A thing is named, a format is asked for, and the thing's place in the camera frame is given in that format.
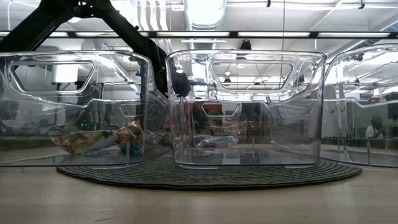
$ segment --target clear plastic bin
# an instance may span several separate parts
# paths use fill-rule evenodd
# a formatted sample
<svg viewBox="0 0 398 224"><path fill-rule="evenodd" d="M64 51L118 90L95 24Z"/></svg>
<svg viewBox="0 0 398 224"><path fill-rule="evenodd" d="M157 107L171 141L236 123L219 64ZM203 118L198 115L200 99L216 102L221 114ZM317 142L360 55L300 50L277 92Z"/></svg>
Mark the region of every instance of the clear plastic bin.
<svg viewBox="0 0 398 224"><path fill-rule="evenodd" d="M321 156L398 166L398 45L334 58L325 80Z"/></svg>
<svg viewBox="0 0 398 224"><path fill-rule="evenodd" d="M166 62L176 163L317 162L323 54L192 50Z"/></svg>
<svg viewBox="0 0 398 224"><path fill-rule="evenodd" d="M170 150L147 58L23 52L0 63L0 166L114 166Z"/></svg>

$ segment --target wooden table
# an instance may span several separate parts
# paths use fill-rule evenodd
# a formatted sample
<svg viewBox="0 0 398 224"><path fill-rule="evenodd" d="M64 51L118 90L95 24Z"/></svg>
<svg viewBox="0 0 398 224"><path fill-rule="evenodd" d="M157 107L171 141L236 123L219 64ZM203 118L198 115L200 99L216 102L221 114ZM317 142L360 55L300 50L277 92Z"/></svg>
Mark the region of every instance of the wooden table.
<svg viewBox="0 0 398 224"><path fill-rule="evenodd" d="M174 192L99 185L54 168L0 169L0 223L397 223L398 169L289 189Z"/></svg>

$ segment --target transparent storage container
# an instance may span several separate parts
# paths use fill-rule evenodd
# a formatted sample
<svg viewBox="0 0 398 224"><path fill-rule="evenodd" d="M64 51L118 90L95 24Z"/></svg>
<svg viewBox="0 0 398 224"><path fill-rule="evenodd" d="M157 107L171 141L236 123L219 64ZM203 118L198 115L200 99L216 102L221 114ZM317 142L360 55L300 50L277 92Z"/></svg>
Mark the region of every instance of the transparent storage container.
<svg viewBox="0 0 398 224"><path fill-rule="evenodd" d="M327 72L321 156L398 166L398 45L336 56Z"/></svg>
<svg viewBox="0 0 398 224"><path fill-rule="evenodd" d="M323 54L191 50L166 62L176 163L317 162Z"/></svg>
<svg viewBox="0 0 398 224"><path fill-rule="evenodd" d="M130 52L0 54L0 166L115 166L170 150L168 101Z"/></svg>

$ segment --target ceiling duct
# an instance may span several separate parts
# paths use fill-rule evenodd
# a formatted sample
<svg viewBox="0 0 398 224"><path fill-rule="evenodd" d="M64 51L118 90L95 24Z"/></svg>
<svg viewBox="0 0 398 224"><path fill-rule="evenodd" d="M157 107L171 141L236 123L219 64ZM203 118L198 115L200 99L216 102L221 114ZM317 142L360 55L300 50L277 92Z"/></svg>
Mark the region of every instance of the ceiling duct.
<svg viewBox="0 0 398 224"><path fill-rule="evenodd" d="M384 21L382 24L379 24L373 30L376 30L379 32L397 32L398 31L398 14L396 14L395 16L391 17L390 19ZM340 53L343 53L343 52L346 52L349 50L358 49L361 47L369 47L369 46L376 44L380 40L382 40L382 39L353 40L350 43L335 50L334 52L328 54L328 62L331 62L334 59L334 57L336 57Z"/></svg>
<svg viewBox="0 0 398 224"><path fill-rule="evenodd" d="M184 0L185 24L188 30L220 30L223 26L226 0ZM216 49L216 43L190 43L191 49Z"/></svg>

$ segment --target dark gray rug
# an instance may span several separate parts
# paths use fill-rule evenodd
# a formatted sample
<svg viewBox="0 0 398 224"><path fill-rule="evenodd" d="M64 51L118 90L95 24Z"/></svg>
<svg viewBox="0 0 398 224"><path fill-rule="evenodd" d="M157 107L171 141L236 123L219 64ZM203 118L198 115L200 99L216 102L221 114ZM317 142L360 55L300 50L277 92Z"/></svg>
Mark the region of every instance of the dark gray rug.
<svg viewBox="0 0 398 224"><path fill-rule="evenodd" d="M361 169L320 159L307 168L284 166L220 166L218 169L187 169L164 154L138 166L120 169L58 167L66 175L101 184L171 190L246 190L320 184L353 177Z"/></svg>

